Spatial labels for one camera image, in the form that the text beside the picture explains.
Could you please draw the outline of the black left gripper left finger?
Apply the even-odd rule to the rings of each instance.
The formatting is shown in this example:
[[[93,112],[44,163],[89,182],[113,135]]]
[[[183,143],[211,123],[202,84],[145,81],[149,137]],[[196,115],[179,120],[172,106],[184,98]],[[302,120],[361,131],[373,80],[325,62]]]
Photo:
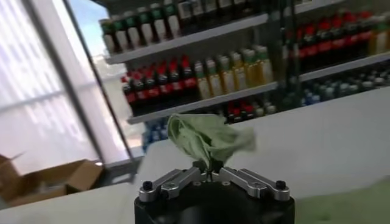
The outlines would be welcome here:
[[[155,181],[144,181],[138,190],[138,200],[152,203],[157,200],[198,201],[203,196],[202,183],[210,179],[210,170],[203,162],[194,162],[188,169],[174,169]]]

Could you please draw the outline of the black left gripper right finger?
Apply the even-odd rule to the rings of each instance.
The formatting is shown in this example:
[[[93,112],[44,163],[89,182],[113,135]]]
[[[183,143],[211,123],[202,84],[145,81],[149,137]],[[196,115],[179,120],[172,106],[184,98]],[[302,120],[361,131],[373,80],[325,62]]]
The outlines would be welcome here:
[[[213,163],[213,181],[223,186],[232,185],[257,199],[271,197],[275,201],[289,200],[289,187],[285,181],[272,181],[248,169],[233,169],[220,161]]]

